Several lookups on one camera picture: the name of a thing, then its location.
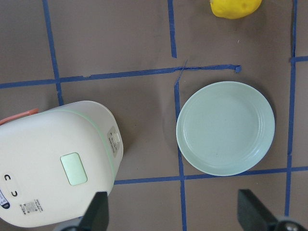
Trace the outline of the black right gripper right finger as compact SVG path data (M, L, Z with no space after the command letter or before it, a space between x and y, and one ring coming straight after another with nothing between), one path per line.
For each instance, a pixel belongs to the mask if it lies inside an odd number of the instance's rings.
M239 189L237 219L244 231L306 231L300 223L277 219L249 189Z

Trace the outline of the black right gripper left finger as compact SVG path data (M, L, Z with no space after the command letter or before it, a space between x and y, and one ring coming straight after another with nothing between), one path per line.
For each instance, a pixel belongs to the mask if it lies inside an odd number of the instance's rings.
M107 192L97 192L84 216L57 225L55 231L106 231L109 224Z

